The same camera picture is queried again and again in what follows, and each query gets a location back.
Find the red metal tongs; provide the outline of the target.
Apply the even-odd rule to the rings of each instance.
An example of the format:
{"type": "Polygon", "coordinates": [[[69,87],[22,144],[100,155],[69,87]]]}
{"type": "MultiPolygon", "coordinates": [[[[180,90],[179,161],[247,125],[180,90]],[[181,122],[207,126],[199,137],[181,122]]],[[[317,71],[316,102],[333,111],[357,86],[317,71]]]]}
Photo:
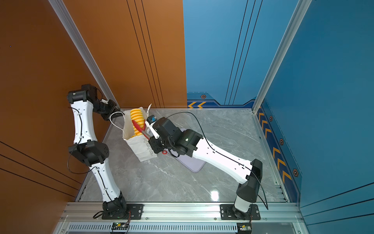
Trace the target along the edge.
{"type": "Polygon", "coordinates": [[[143,123],[143,128],[139,126],[139,124],[135,121],[135,120],[132,120],[132,123],[133,123],[133,126],[136,128],[136,130],[140,133],[142,133],[142,135],[147,139],[147,140],[150,140],[150,136],[146,133],[145,131],[145,123],[143,123]]]}

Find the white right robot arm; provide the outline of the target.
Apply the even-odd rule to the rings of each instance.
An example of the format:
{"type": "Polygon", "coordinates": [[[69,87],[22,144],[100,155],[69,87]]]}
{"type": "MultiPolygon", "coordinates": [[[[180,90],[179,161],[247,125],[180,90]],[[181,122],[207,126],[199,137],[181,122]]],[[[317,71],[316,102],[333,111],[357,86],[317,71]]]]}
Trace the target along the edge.
{"type": "Polygon", "coordinates": [[[238,182],[234,205],[223,212],[232,218],[252,220],[254,203],[262,188],[263,164],[260,160],[239,158],[208,141],[204,134],[192,129],[182,131],[170,119],[150,116],[145,121],[152,132],[149,144],[155,153],[168,151],[174,157],[188,157],[207,162],[238,182]]]}

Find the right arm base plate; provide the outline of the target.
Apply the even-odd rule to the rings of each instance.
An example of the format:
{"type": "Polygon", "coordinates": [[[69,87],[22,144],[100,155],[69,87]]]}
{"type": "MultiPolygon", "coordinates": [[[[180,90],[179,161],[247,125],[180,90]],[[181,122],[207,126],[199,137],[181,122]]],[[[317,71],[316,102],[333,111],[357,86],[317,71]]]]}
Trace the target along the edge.
{"type": "Polygon", "coordinates": [[[222,220],[261,220],[259,208],[256,204],[250,204],[247,212],[242,212],[230,204],[220,205],[220,215],[222,220]]]}

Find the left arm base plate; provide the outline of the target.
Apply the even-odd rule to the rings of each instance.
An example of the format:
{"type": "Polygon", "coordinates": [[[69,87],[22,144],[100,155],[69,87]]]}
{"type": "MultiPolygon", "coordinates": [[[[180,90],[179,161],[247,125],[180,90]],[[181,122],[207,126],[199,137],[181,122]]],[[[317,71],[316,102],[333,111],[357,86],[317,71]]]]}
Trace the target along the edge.
{"type": "Polygon", "coordinates": [[[126,208],[103,207],[101,218],[103,220],[140,220],[143,214],[144,204],[130,203],[126,208]]]}

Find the white printed paper bag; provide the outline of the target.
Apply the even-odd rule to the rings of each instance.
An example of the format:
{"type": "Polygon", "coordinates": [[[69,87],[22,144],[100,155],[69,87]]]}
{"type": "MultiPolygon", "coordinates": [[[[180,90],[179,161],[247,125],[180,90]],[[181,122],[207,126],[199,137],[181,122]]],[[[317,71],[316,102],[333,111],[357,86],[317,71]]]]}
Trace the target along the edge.
{"type": "MultiPolygon", "coordinates": [[[[135,109],[141,109],[143,112],[143,116],[145,118],[145,121],[147,117],[149,116],[149,110],[151,108],[151,105],[148,106],[148,108],[145,110],[143,107],[135,108],[135,109]]],[[[109,120],[111,124],[114,124],[113,118],[115,116],[122,117],[124,120],[124,126],[119,127],[116,126],[116,128],[120,129],[122,131],[122,138],[126,143],[129,145],[131,150],[134,152],[134,154],[137,156],[140,162],[150,160],[152,158],[157,157],[157,154],[154,153],[152,150],[149,141],[143,136],[136,136],[133,129],[133,124],[130,117],[130,111],[127,110],[125,112],[114,112],[111,114],[109,120]]],[[[146,126],[146,133],[150,136],[152,136],[152,133],[150,129],[146,126]]]]}

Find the striped long bread loaf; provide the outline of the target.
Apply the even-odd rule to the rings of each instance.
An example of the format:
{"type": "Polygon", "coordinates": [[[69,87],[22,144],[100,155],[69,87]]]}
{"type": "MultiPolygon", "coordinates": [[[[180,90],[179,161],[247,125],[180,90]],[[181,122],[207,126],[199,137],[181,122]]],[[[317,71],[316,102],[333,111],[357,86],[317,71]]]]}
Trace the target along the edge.
{"type": "MultiPolygon", "coordinates": [[[[130,117],[131,117],[131,121],[135,120],[139,124],[139,126],[143,128],[143,123],[145,123],[145,118],[143,116],[143,112],[141,109],[132,109],[130,111],[130,117]]],[[[134,126],[133,126],[133,129],[134,129],[134,133],[136,136],[142,135],[142,133],[138,132],[134,126]]]]}

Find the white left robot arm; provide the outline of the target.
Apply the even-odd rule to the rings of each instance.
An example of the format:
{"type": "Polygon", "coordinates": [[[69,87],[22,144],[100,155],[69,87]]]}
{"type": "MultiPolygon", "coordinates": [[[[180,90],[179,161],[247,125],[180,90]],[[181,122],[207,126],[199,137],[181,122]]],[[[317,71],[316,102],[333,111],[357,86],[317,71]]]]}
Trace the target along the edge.
{"type": "Polygon", "coordinates": [[[68,151],[70,156],[89,167],[99,185],[103,199],[102,211],[96,213],[94,218],[129,219],[131,212],[109,167],[109,147],[97,140],[93,125],[93,113],[100,114],[106,121],[124,114],[113,100],[99,99],[98,93],[99,90],[90,84],[68,93],[67,99],[75,123],[74,144],[68,151]]]}

